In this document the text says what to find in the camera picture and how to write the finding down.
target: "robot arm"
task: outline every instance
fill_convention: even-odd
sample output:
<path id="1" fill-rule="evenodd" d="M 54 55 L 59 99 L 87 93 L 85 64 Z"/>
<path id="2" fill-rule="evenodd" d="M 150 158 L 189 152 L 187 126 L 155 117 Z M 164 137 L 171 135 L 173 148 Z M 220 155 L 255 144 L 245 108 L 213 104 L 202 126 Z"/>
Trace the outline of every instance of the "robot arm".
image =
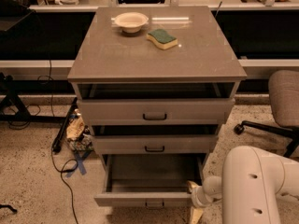
<path id="1" fill-rule="evenodd" d="M 223 224 L 280 224 L 277 198 L 299 203 L 299 162 L 236 147 L 224 161 L 222 180 L 210 177 L 194 191 L 197 207 L 214 203 L 222 193 Z"/>

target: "gray cabinet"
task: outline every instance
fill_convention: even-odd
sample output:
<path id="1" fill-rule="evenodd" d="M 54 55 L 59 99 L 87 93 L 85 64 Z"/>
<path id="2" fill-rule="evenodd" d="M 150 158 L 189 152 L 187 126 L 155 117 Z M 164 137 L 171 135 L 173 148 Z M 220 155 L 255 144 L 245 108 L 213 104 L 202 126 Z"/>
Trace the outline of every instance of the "gray cabinet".
<path id="1" fill-rule="evenodd" d="M 149 17 L 135 35 L 114 24 L 130 11 Z M 147 41 L 157 28 L 178 46 Z M 98 8 L 68 76 L 107 174 L 97 203 L 191 205 L 187 181 L 201 184 L 245 77 L 208 7 Z"/>

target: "green and yellow sponge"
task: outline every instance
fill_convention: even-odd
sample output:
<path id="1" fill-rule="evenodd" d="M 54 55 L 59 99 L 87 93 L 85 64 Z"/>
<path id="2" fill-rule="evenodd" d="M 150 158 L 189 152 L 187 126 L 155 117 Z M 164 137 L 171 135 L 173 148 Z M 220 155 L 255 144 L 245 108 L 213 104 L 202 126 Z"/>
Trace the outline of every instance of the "green and yellow sponge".
<path id="1" fill-rule="evenodd" d="M 147 39 L 159 49 L 170 49 L 178 44 L 178 40 L 164 29 L 156 29 L 147 33 Z"/>

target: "speckled floor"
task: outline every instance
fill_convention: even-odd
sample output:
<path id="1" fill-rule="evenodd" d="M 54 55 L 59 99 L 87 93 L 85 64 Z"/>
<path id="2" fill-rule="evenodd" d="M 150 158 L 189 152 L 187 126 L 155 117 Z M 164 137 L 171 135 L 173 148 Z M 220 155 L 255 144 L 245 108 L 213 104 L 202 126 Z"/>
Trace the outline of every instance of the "speckled floor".
<path id="1" fill-rule="evenodd" d="M 48 103 L 40 101 L 41 99 L 37 99 L 34 103 L 40 104 L 41 114 L 50 115 Z M 56 97 L 53 108 L 55 115 L 65 115 L 70 103 L 69 98 Z M 38 111 L 36 106 L 30 106 L 29 109 L 33 114 Z M 237 97 L 233 112 L 221 129 L 218 144 L 207 160 L 205 177 L 221 175 L 225 155 L 232 147 L 253 145 L 283 152 L 283 147 L 288 142 L 285 138 L 250 128 L 240 136 L 234 134 L 234 126 L 243 119 L 274 124 L 267 97 Z M 54 169 L 50 155 L 50 147 L 59 131 L 59 125 L 31 123 L 23 130 L 11 128 L 7 122 L 0 122 L 0 204 L 11 204 L 18 209 L 18 213 L 12 214 L 8 209 L 1 209 L 0 223 L 75 223 L 70 190 Z M 68 145 L 63 143 L 62 151 L 53 158 L 61 169 L 66 161 L 74 158 L 74 154 Z M 188 223 L 190 209 L 187 207 L 148 210 L 97 206 L 93 196 L 101 191 L 105 171 L 94 153 L 91 153 L 83 164 L 86 173 L 77 169 L 71 175 L 63 174 L 63 179 L 74 192 L 74 206 L 79 224 Z M 73 165 L 73 162 L 69 162 L 66 168 Z M 298 223 L 299 203 L 278 202 L 278 208 L 282 224 Z M 199 223 L 221 224 L 221 204 L 206 208 Z"/>

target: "caster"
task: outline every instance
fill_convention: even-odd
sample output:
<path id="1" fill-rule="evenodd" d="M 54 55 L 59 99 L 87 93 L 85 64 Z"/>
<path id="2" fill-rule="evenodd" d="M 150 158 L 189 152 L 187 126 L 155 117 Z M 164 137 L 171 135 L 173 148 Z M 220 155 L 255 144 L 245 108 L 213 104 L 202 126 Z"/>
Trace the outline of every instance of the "caster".
<path id="1" fill-rule="evenodd" d="M 244 131 L 243 125 L 241 125 L 241 124 L 235 125 L 234 131 L 235 131 L 236 134 L 242 134 L 243 131 Z"/>

